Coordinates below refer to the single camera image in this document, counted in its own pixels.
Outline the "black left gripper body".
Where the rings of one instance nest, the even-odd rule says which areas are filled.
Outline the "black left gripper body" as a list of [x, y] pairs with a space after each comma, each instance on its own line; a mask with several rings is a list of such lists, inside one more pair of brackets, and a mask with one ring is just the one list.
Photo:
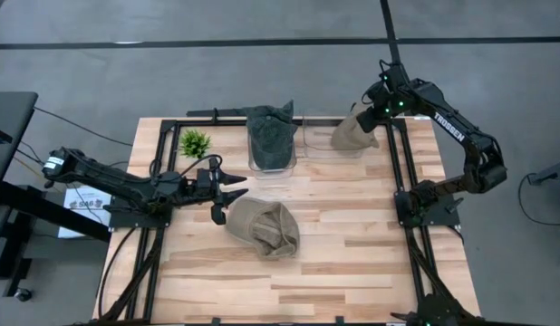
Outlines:
[[208, 167], [205, 169], [209, 169], [211, 171], [211, 189], [208, 192], [197, 191], [196, 189], [196, 178], [190, 183], [192, 186], [192, 195], [197, 201], [198, 204], [206, 203], [207, 201], [211, 201], [213, 203], [212, 207], [210, 208], [210, 215], [212, 221], [216, 225], [224, 225], [227, 222], [226, 214], [224, 213], [224, 205], [222, 203], [222, 196], [223, 193], [220, 188], [219, 183], [219, 172], [221, 171], [220, 163], [217, 157], [209, 157], [208, 160]]

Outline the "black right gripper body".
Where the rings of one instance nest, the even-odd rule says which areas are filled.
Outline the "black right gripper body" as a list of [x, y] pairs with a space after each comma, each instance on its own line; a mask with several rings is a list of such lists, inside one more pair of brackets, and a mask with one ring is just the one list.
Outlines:
[[364, 133], [372, 132], [379, 124], [383, 123], [388, 118], [389, 108], [384, 106], [371, 106], [356, 116], [356, 120]]

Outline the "beige cap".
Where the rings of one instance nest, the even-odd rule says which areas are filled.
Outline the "beige cap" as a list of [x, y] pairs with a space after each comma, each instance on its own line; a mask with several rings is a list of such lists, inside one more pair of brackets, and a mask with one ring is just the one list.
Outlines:
[[357, 120], [357, 116], [365, 110], [365, 107], [359, 106], [356, 102], [352, 104], [349, 114], [333, 131], [331, 146], [334, 149], [362, 150], [380, 146], [374, 132], [364, 132]]
[[232, 206], [225, 228], [252, 245], [260, 259], [281, 260], [298, 254], [299, 226], [281, 202], [242, 197]]

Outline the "narrow clear plastic bin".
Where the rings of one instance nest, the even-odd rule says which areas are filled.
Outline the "narrow clear plastic bin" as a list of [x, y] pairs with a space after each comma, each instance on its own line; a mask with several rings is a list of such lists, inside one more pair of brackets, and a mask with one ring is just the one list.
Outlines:
[[294, 141], [293, 156], [290, 165], [287, 168], [282, 168], [282, 169], [263, 170], [256, 165], [252, 157], [252, 148], [250, 145], [250, 136], [248, 132], [247, 132], [247, 145], [248, 145], [248, 166], [254, 172], [254, 175], [257, 179], [287, 178], [292, 176], [293, 169], [297, 163], [297, 158], [295, 155], [295, 141]]

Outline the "green plant in white pot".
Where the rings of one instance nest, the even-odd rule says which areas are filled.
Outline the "green plant in white pot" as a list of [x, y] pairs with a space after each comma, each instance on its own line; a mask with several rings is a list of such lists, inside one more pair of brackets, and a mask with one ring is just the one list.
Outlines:
[[179, 139], [179, 153], [186, 158], [204, 158], [211, 148], [211, 137], [197, 129], [186, 129]]

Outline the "wide clear plastic bin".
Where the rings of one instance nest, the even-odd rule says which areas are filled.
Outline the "wide clear plastic bin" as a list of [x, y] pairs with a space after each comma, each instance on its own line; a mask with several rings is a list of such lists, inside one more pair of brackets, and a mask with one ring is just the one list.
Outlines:
[[360, 158], [366, 150], [376, 149], [336, 150], [331, 146], [333, 131], [346, 116], [303, 116], [304, 152], [308, 158]]

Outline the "white printed sheet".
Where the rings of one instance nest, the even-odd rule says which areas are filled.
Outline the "white printed sheet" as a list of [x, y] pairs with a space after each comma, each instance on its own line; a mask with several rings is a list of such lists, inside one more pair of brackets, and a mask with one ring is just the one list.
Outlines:
[[95, 223], [109, 226], [111, 213], [103, 207], [111, 203], [111, 196], [93, 187], [67, 185], [63, 206]]

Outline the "grey floor stand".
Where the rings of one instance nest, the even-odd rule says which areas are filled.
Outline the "grey floor stand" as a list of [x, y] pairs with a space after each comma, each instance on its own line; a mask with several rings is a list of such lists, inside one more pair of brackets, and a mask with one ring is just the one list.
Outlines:
[[543, 182], [551, 179], [560, 181], [560, 162], [554, 164], [549, 168], [545, 168], [539, 172], [532, 173], [528, 177], [528, 183], [531, 186], [539, 186]]

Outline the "black desk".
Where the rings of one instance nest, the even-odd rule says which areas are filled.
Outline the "black desk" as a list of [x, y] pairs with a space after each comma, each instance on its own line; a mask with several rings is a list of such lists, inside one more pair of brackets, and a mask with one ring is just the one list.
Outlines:
[[111, 238], [105, 225], [55, 204], [45, 192], [4, 180], [37, 100], [38, 94], [32, 91], [0, 91], [0, 280], [6, 281], [4, 296], [20, 302], [32, 298], [32, 292], [19, 283], [32, 263], [24, 251], [38, 219], [103, 242]]

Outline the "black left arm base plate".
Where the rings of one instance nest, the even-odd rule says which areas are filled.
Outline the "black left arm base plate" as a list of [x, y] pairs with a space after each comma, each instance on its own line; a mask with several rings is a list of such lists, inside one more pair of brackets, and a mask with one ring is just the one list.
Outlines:
[[158, 210], [145, 213], [123, 200], [117, 199], [103, 209], [111, 214], [109, 226], [112, 228], [161, 228], [171, 222], [173, 207], [164, 206]]

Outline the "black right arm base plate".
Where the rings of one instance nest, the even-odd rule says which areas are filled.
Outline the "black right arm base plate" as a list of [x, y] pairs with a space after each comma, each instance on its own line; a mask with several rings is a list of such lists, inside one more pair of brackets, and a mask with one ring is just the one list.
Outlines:
[[403, 227], [413, 228], [417, 226], [444, 225], [456, 226], [460, 224], [457, 207], [463, 202], [463, 198], [455, 199], [453, 195], [445, 195], [439, 198], [431, 206], [411, 210], [410, 193], [398, 192], [394, 194], [399, 224]]

